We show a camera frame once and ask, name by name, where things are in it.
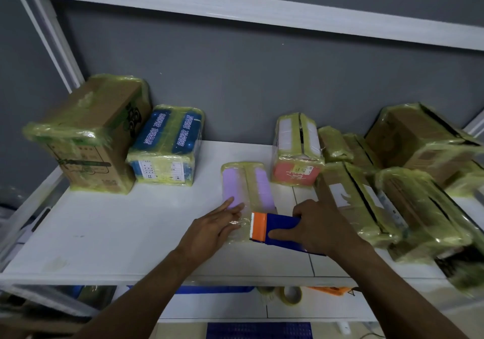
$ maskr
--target cable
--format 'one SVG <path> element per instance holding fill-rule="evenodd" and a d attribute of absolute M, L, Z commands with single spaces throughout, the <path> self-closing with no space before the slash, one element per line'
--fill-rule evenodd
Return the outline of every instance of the cable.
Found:
<path fill-rule="evenodd" d="M 385 339 L 384 336 L 378 335 L 378 334 L 375 334 L 375 333 L 367 333 L 367 334 L 361 336 L 360 339 L 363 339 L 364 337 L 367 337 L 368 335 L 374 335 L 374 336 L 378 336 L 378 337 L 381 337 L 381 338 Z"/>

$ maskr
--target person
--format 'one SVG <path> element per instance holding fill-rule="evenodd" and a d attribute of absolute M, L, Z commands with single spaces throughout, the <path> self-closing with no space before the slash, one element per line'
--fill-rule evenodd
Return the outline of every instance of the person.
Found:
<path fill-rule="evenodd" d="M 232 202 L 195 219 L 161 263 L 73 338 L 147 339 L 178 287 L 238 228 L 231 222 L 240 218 L 244 205 L 229 209 Z M 298 242 L 336 261 L 358 284 L 387 339 L 466 338 L 358 236 L 335 205 L 306 200 L 293 215 L 301 217 L 295 228 L 270 231 L 269 237 Z"/>

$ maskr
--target hand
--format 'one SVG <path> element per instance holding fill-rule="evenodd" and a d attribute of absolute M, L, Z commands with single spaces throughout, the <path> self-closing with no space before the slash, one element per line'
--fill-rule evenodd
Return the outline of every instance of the hand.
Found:
<path fill-rule="evenodd" d="M 336 261 L 367 244 L 334 204 L 306 200 L 294 207 L 292 215 L 301 217 L 297 226 L 290 230 L 272 230 L 269 237 L 300 243 L 308 252 L 325 254 Z"/>
<path fill-rule="evenodd" d="M 181 238 L 175 250 L 183 254 L 191 271 L 211 258 L 222 247 L 230 232 L 240 228 L 231 222 L 240 218 L 244 204 L 227 209 L 233 201 L 234 198 L 230 197 L 209 214 L 195 219 Z"/>

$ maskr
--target orange object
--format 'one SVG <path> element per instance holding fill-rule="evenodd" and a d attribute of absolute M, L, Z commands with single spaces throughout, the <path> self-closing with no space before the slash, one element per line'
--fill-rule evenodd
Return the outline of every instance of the orange object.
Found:
<path fill-rule="evenodd" d="M 260 242 L 266 241 L 267 213 L 252 213 L 250 238 Z"/>
<path fill-rule="evenodd" d="M 341 297 L 342 295 L 344 295 L 345 293 L 348 293 L 353 289 L 350 287 L 308 287 L 308 288 L 314 289 L 316 291 L 328 293 L 338 297 Z"/>

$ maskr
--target forearm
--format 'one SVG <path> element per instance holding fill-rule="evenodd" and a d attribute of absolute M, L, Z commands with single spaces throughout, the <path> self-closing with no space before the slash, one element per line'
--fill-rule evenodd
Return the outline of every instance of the forearm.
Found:
<path fill-rule="evenodd" d="M 369 244 L 335 260 L 357 282 L 388 339 L 466 338 Z"/>
<path fill-rule="evenodd" d="M 193 266 L 183 254 L 170 252 L 148 275 L 93 318 L 75 339 L 143 339 L 153 331 L 161 313 Z"/>

